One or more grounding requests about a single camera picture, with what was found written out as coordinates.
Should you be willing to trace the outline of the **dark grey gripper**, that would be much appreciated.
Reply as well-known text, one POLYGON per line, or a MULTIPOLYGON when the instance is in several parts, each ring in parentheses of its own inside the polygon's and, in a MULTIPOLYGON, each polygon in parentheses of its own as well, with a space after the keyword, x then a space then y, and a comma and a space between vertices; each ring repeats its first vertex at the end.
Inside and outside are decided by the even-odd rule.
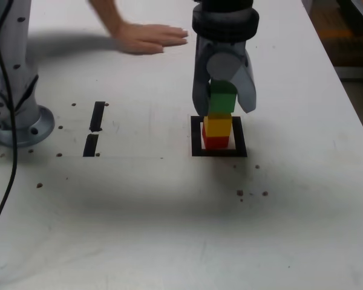
POLYGON ((210 79, 232 84, 245 113, 256 109, 257 91, 245 42, 213 42, 197 35, 192 101, 199 116, 209 110, 210 79))

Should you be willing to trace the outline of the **person's hand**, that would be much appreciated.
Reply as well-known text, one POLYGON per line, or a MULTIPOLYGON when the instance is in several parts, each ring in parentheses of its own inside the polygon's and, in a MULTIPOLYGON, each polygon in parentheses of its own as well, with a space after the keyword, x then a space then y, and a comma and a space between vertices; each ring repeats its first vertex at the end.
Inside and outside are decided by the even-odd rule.
POLYGON ((186 30, 167 25, 123 22, 110 34, 120 51, 136 55, 161 54, 167 47, 177 47, 188 42, 186 30))

